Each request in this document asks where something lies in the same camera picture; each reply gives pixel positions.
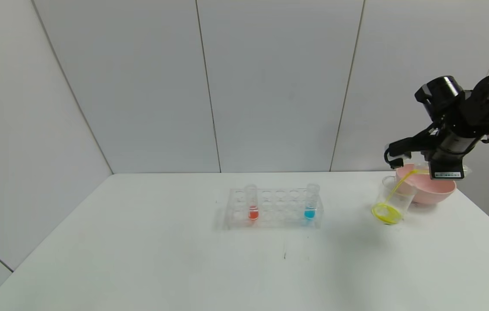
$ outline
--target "red liquid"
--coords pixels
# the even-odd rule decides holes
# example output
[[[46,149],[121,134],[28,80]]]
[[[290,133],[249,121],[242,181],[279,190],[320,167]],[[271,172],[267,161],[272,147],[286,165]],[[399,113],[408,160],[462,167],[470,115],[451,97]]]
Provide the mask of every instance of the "red liquid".
[[[258,212],[258,209],[256,209],[256,206],[251,206],[250,212],[248,213],[248,218],[250,218],[250,220],[256,220],[259,216],[260,213]]]

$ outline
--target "pink bowl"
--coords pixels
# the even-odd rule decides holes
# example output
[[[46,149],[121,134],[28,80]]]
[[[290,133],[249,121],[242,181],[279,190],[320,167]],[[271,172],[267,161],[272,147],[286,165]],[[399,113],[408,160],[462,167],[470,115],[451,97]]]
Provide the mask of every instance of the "pink bowl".
[[[400,180],[414,169],[413,164],[404,165],[396,170],[396,179]],[[436,204],[449,197],[456,190],[455,181],[433,181],[427,174],[413,174],[404,181],[402,187],[417,187],[414,202]]]

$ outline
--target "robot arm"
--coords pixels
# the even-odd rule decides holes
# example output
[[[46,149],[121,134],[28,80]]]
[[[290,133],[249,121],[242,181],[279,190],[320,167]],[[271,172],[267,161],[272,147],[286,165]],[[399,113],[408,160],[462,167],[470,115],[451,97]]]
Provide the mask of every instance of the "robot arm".
[[[489,76],[473,90],[464,90],[454,77],[442,76],[423,85],[415,98],[432,124],[413,137],[387,146],[384,159],[391,168],[421,152],[432,179],[463,179],[463,157],[479,141],[489,143]]]

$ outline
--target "yellow liquid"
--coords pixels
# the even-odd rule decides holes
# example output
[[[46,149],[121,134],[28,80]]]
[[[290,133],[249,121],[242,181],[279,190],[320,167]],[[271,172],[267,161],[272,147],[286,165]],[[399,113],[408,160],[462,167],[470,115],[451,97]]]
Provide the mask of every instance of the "yellow liquid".
[[[379,219],[380,221],[386,222],[387,224],[398,224],[400,220],[402,220],[402,213],[400,213],[399,210],[395,209],[394,207],[390,206],[388,204],[388,201],[391,199],[391,197],[394,195],[396,190],[402,185],[402,183],[408,179],[413,174],[427,174],[427,170],[422,170],[422,169],[413,169],[411,170],[408,174],[406,174],[400,181],[394,186],[390,194],[388,195],[387,199],[384,201],[384,203],[377,203],[374,205],[374,207],[371,209],[371,213]]]
[[[402,220],[402,213],[385,203],[375,204],[375,206],[371,209],[371,213],[373,213],[377,219],[386,222],[387,224],[398,224],[398,222]]]

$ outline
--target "label sticker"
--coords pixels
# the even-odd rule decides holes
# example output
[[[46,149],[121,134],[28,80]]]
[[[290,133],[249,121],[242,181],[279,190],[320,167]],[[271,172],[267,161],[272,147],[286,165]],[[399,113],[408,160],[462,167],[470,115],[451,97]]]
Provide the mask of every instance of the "label sticker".
[[[435,177],[438,178],[461,178],[459,171],[436,171]]]

